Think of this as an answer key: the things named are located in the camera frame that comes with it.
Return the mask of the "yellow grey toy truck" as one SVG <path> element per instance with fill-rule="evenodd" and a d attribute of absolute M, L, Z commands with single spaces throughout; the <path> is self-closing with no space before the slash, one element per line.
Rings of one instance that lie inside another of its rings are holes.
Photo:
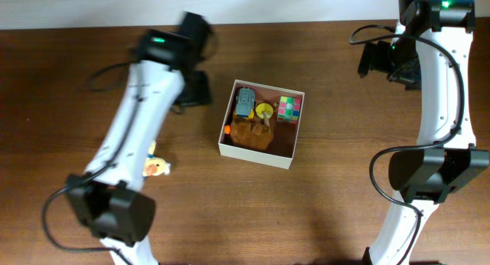
<path fill-rule="evenodd" d="M 234 110 L 235 117 L 254 118 L 255 96 L 255 92 L 250 88 L 242 87 L 238 90 Z"/>

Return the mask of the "brown plush toy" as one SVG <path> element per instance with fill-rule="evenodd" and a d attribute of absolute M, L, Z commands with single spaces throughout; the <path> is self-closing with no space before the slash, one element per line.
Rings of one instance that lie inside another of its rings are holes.
<path fill-rule="evenodd" d="M 268 126 L 242 117 L 225 125 L 224 134 L 230 137 L 234 146 L 256 151 L 265 151 L 274 138 Z"/>

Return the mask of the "wooden yellow rattle drum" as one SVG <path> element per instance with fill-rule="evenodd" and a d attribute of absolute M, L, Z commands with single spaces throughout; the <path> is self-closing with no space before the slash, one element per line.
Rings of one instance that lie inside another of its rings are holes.
<path fill-rule="evenodd" d="M 269 127 L 269 130 L 272 132 L 273 127 L 271 126 L 270 120 L 273 117 L 273 115 L 279 110 L 279 104 L 278 103 L 259 103 L 255 107 L 255 114 L 257 117 L 259 117 L 265 126 Z"/>

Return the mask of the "colourful puzzle cube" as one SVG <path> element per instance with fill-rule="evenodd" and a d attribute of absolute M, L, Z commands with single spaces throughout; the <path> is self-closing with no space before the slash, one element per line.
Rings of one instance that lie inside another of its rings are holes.
<path fill-rule="evenodd" d="M 276 121 L 278 123 L 297 124 L 302 108 L 299 98 L 282 96 L 279 99 Z"/>

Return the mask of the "white box pink interior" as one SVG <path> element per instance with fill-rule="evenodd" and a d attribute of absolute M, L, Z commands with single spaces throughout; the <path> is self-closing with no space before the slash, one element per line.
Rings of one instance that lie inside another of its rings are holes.
<path fill-rule="evenodd" d="M 288 169 L 305 94 L 235 80 L 218 139 L 223 156 Z"/>

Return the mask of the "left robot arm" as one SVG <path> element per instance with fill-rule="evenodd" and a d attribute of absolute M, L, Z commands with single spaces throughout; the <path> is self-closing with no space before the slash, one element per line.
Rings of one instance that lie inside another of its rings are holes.
<path fill-rule="evenodd" d="M 145 161 L 173 106 L 211 103 L 207 75 L 196 66 L 212 34 L 204 17 L 191 12 L 175 32 L 147 30 L 106 138 L 85 172 L 67 178 L 63 193 L 77 220 L 116 264 L 158 262 L 149 242 L 156 203 L 141 193 Z"/>

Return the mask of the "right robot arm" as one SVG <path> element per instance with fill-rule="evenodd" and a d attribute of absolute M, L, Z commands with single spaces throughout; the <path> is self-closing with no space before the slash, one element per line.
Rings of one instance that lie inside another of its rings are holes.
<path fill-rule="evenodd" d="M 393 194 L 381 232 L 362 263 L 407 264 L 424 224 L 447 199 L 489 166 L 476 147 L 469 112 L 468 64 L 474 0 L 398 0 L 387 34 L 363 41 L 358 74 L 385 73 L 422 95 L 416 144 L 386 149 Z"/>

